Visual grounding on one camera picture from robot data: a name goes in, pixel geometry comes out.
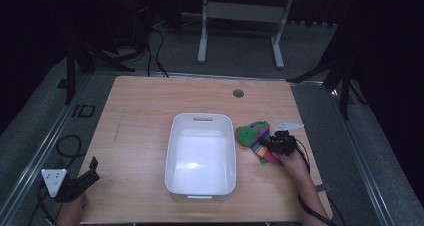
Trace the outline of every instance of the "cable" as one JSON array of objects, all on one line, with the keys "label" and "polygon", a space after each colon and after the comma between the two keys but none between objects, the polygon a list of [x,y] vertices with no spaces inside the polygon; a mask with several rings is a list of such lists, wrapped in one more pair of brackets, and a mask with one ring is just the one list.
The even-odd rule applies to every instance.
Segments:
[{"label": "cable", "polygon": [[[70,154],[66,154],[61,150],[61,143],[63,140],[68,139],[68,138],[76,138],[78,141],[77,144],[77,150],[75,151],[75,153],[73,155]],[[66,157],[66,158],[71,158],[70,162],[66,165],[65,169],[69,169],[71,167],[71,165],[74,163],[75,159],[85,156],[86,153],[80,153],[81,152],[81,147],[82,147],[82,141],[81,138],[78,137],[75,134],[70,134],[67,136],[64,136],[62,138],[60,138],[57,143],[56,143],[56,151],[59,155]],[[42,190],[46,189],[47,186],[44,183],[43,180],[40,181],[40,184],[38,185],[38,189],[37,189],[37,205],[35,206],[34,210],[31,212],[30,218],[28,220],[28,226],[32,225],[32,222],[35,218],[35,214],[37,213],[38,209],[41,209],[43,211],[43,213],[45,214],[45,219],[47,220],[47,222],[51,225],[55,224],[55,218],[57,217],[57,215],[59,214],[62,205],[60,206],[58,212],[56,213],[55,218],[53,218],[53,216],[49,213],[49,211],[47,210],[46,206],[44,205],[44,200],[47,197],[48,192],[44,192],[43,195],[42,194]]]},{"label": "cable", "polygon": [[59,209],[56,212],[56,216],[54,217],[55,219],[57,219],[57,216],[59,216],[60,211],[62,211],[62,207],[63,207],[63,203],[60,204]]},{"label": "cable", "polygon": [[158,66],[159,70],[162,72],[162,75],[164,77],[169,77],[169,75],[166,72],[165,68],[163,67],[163,65],[159,61],[159,52],[160,52],[160,49],[162,48],[163,41],[164,41],[163,34],[161,32],[159,32],[159,31],[155,30],[155,29],[152,29],[152,32],[155,32],[155,33],[159,34],[160,37],[161,37],[161,41],[160,41],[159,46],[158,46],[158,49],[156,51],[156,56],[152,55],[150,44],[147,44],[147,51],[149,52],[149,61],[147,62],[147,76],[150,77],[150,64],[151,64],[151,61],[152,61],[152,58],[153,58],[153,59],[155,59],[156,65]]},{"label": "cable", "polygon": [[[112,56],[111,54],[105,52],[110,58],[117,61],[118,63],[129,65],[131,63],[134,63],[137,60],[140,60],[144,57],[146,53],[146,46],[139,45],[134,52],[121,55],[121,56]],[[107,61],[105,61],[103,58],[97,56],[96,54],[91,53],[90,54],[93,58],[93,61],[97,67],[107,67],[110,65]]]},{"label": "cable", "polygon": [[[296,147],[296,150],[302,155],[303,161],[306,164],[306,167],[308,168],[308,172],[311,173],[311,168],[310,168],[310,163],[309,163],[309,156],[308,156],[308,152],[306,151],[306,147],[303,145],[302,142],[300,142],[299,140],[296,139],[296,141],[302,145],[304,152],[302,152],[299,147]],[[337,206],[334,204],[333,200],[331,200],[330,196],[327,195],[328,200],[330,201],[330,203],[333,205],[333,207],[336,209],[337,214],[339,215],[340,219],[342,220],[342,224],[346,225],[346,221],[343,218],[342,213],[340,212],[340,210],[337,208]],[[305,210],[308,214],[314,216],[315,218],[319,219],[321,222],[329,225],[329,226],[337,226],[337,224],[331,222],[331,220],[327,219],[326,217],[322,216],[321,214],[317,213],[316,211],[314,211],[313,209],[311,209],[300,197],[300,194],[298,195],[298,199],[300,202],[300,205],[302,206],[303,210]]]}]

